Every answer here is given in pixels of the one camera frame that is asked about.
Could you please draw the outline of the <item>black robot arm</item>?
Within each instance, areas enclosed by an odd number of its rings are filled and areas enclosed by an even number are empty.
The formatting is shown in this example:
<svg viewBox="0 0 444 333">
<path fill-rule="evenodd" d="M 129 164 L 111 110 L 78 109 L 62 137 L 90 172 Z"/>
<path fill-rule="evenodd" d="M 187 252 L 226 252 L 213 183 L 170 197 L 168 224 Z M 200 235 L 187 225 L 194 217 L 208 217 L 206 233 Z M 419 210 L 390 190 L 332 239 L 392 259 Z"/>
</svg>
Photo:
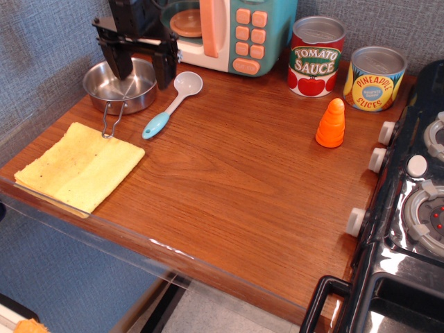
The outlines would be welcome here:
<svg viewBox="0 0 444 333">
<path fill-rule="evenodd" d="M 160 89 L 176 77 L 180 62 L 178 36 L 161 22 L 161 7 L 156 1 L 109 1 L 112 15 L 96 17 L 92 25 L 112 73 L 124 80 L 133 71 L 135 53 L 151 57 Z"/>
</svg>

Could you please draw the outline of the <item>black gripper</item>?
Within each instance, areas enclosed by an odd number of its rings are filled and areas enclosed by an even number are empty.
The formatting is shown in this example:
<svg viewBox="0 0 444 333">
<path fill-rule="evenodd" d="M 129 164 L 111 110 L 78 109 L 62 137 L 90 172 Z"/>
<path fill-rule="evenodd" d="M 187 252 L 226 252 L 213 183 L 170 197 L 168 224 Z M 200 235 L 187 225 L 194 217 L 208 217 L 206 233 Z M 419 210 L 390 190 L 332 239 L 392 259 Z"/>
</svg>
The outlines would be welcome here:
<svg viewBox="0 0 444 333">
<path fill-rule="evenodd" d="M 118 14 L 96 17 L 92 21 L 98 33 L 98 44 L 112 73 L 125 80 L 133 70 L 131 55 L 143 53 L 151 56 L 157 86 L 166 89 L 176 77 L 181 61 L 178 36 L 160 20 L 158 14 Z"/>
</svg>

